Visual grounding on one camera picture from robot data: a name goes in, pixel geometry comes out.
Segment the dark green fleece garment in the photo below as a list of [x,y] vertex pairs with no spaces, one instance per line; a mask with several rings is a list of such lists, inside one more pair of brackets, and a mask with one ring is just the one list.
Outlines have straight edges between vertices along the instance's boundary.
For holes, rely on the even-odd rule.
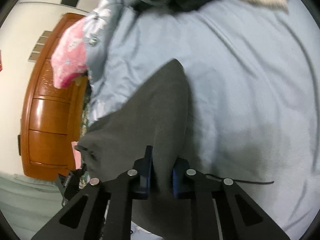
[[183,151],[188,94],[183,67],[171,60],[120,110],[94,122],[77,145],[89,175],[101,181],[127,171],[152,146],[150,195],[133,203],[132,220],[163,239],[191,239],[190,210],[185,201],[173,197],[170,182]]

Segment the orange wooden nightstand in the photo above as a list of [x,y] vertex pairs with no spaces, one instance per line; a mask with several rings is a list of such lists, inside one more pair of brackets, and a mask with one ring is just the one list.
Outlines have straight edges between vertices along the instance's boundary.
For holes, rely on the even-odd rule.
[[80,137],[87,77],[67,88],[53,86],[50,64],[58,37],[46,40],[26,90],[21,119],[21,158],[26,176],[55,180],[75,169],[72,142]]

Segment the dark floral blanket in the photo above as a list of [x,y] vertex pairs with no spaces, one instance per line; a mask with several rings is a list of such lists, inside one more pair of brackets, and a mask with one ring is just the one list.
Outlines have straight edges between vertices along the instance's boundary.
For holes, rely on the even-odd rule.
[[82,113],[81,113],[80,137],[85,135],[85,133],[87,132],[87,129],[89,127],[88,116],[89,116],[89,110],[90,110],[89,102],[91,99],[91,94],[92,94],[91,85],[90,85],[89,81],[87,81],[86,82],[86,90],[84,93],[84,102],[83,102],[83,106],[82,106]]

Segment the pink floral pillow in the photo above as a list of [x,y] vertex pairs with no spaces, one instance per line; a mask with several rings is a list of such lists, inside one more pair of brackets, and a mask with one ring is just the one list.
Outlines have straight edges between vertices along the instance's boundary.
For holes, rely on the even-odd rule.
[[52,54],[53,85],[57,89],[68,87],[87,71],[84,25],[85,19],[82,18],[69,27]]

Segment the orange wooden headboard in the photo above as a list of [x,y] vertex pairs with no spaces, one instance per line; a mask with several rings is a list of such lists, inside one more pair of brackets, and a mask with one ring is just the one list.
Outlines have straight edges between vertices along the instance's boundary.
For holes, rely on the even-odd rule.
[[51,58],[58,42],[62,38],[63,33],[73,24],[83,19],[84,15],[67,12],[62,15],[59,22],[53,30],[49,31],[48,37],[45,38],[40,54],[45,54],[46,58]]

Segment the blue floral bed quilt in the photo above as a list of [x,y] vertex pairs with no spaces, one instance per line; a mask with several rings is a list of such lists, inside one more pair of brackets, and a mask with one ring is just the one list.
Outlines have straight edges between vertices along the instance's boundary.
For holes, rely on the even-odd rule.
[[215,0],[199,10],[110,9],[90,69],[90,122],[119,110],[177,59],[191,86],[186,157],[206,173],[265,181],[245,191],[291,239],[319,211],[319,27],[302,0],[272,10]]

